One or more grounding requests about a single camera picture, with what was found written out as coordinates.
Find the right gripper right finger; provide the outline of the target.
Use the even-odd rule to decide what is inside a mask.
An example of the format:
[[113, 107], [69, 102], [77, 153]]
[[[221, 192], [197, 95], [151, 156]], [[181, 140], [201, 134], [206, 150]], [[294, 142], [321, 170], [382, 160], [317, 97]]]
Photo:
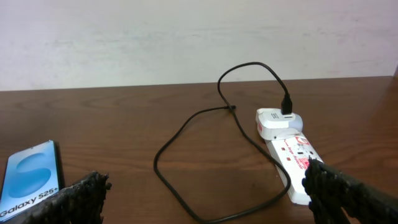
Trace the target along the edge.
[[315, 223], [397, 223], [397, 199], [310, 159], [302, 179]]

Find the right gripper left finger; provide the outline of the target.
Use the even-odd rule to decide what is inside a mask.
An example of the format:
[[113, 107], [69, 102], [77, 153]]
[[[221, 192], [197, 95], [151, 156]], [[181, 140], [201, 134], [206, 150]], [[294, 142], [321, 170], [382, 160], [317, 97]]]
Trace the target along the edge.
[[71, 186], [6, 221], [6, 224], [102, 224], [108, 174], [93, 171]]

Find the blue screen Galaxy smartphone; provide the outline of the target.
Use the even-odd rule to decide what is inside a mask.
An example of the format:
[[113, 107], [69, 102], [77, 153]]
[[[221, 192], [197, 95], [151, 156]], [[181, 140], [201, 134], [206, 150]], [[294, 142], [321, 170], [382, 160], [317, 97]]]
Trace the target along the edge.
[[1, 186], [1, 223], [65, 187], [58, 142], [48, 140], [8, 157]]

